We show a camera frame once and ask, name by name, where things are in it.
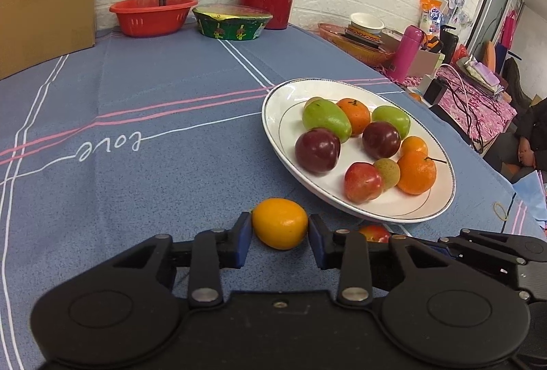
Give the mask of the red peach fruit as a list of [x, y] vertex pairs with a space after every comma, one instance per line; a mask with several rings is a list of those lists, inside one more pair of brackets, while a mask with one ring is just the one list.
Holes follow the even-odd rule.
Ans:
[[383, 192], [383, 179], [369, 162], [355, 162], [345, 173], [345, 197], [356, 204], [377, 199]]
[[391, 233], [382, 225], [362, 225], [359, 232], [368, 242], [388, 243]]

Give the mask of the yellow orange citrus fruit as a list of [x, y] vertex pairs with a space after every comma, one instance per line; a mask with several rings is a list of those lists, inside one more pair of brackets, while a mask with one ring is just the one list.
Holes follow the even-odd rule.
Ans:
[[272, 198], [259, 203], [251, 212], [253, 230], [265, 245], [288, 251], [304, 240], [308, 231], [308, 216], [292, 200]]

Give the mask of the small brown kiwi fruit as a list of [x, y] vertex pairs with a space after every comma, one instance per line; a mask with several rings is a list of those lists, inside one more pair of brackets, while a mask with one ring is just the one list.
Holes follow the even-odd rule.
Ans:
[[383, 191], [396, 187], [401, 179], [401, 169], [397, 162], [390, 158], [378, 159], [374, 166], [382, 178]]

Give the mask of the large orange tangerine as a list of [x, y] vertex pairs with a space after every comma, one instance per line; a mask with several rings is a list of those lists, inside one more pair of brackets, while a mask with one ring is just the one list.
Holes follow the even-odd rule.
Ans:
[[437, 180], [437, 164], [448, 162], [431, 158], [420, 151], [409, 151], [398, 159], [400, 179], [397, 188], [412, 196], [418, 196], [429, 191]]

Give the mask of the dark red plum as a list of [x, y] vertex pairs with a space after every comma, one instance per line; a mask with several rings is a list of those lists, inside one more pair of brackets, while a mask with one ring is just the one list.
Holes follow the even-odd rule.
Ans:
[[298, 164], [314, 174], [333, 170], [340, 156], [341, 142], [330, 130], [314, 128], [300, 135], [295, 144]]
[[373, 159], [391, 158], [401, 146], [401, 136], [388, 122], [372, 122], [362, 133], [364, 151]]

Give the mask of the small orange mandarin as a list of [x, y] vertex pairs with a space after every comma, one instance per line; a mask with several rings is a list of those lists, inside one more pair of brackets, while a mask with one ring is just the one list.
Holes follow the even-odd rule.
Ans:
[[419, 136], [408, 136], [401, 143], [401, 156], [408, 153], [421, 153], [423, 156], [427, 156], [428, 146]]

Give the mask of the green apple fruit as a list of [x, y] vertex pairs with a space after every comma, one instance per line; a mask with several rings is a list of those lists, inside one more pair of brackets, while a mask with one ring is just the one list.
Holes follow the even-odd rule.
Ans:
[[385, 122], [393, 125], [399, 132], [401, 140], [404, 140], [410, 133], [410, 116], [396, 106], [381, 105], [375, 108], [372, 113], [374, 122]]
[[345, 143], [352, 135], [352, 127], [348, 116], [336, 105], [319, 98], [304, 106], [302, 123], [307, 130], [324, 128]]

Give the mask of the white round plate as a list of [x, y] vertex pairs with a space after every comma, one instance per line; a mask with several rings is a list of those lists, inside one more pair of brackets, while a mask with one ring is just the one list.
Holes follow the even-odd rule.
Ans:
[[437, 179], [430, 190], [419, 196], [390, 189], [375, 200], [352, 203], [343, 192], [343, 178], [354, 162], [371, 162], [362, 141], [355, 137], [341, 144], [336, 167], [323, 175], [304, 170], [297, 163], [295, 144], [305, 132], [302, 123], [304, 105], [309, 98], [322, 97], [331, 102], [355, 98], [371, 111], [381, 105], [395, 106], [387, 98], [349, 83], [320, 78], [289, 80], [273, 88], [262, 102], [262, 126], [273, 151], [285, 168], [311, 193], [341, 211], [374, 221], [393, 224], [418, 224], [445, 213], [456, 194], [456, 177], [450, 157], [433, 134], [414, 115], [410, 116], [410, 134], [426, 143], [429, 154], [439, 160]]

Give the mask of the pink thermos bottle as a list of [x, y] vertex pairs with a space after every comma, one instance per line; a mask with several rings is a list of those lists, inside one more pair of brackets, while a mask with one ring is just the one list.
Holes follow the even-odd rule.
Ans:
[[409, 25], [401, 38], [400, 44], [387, 68], [388, 76], [395, 82], [402, 82], [422, 46], [424, 32], [415, 25]]

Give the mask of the orange glass bowl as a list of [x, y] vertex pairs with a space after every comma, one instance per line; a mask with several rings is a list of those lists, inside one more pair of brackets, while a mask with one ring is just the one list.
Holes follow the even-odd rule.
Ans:
[[323, 39], [370, 67], [380, 67], [394, 56], [393, 51], [384, 49], [381, 44], [376, 45], [354, 38], [343, 26], [320, 23], [317, 27]]

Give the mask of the green instant noodle bowl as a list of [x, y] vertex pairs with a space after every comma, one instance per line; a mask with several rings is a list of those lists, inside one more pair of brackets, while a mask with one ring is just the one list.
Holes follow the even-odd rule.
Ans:
[[192, 12], [203, 36], [222, 40], [256, 39], [272, 19], [271, 13], [243, 5], [198, 5]]

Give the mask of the red plastic basket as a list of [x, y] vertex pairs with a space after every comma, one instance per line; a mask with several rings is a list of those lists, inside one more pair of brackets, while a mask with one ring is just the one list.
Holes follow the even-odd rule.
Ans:
[[121, 32], [133, 38], [151, 38], [178, 32], [198, 0], [123, 0], [109, 8], [117, 15]]

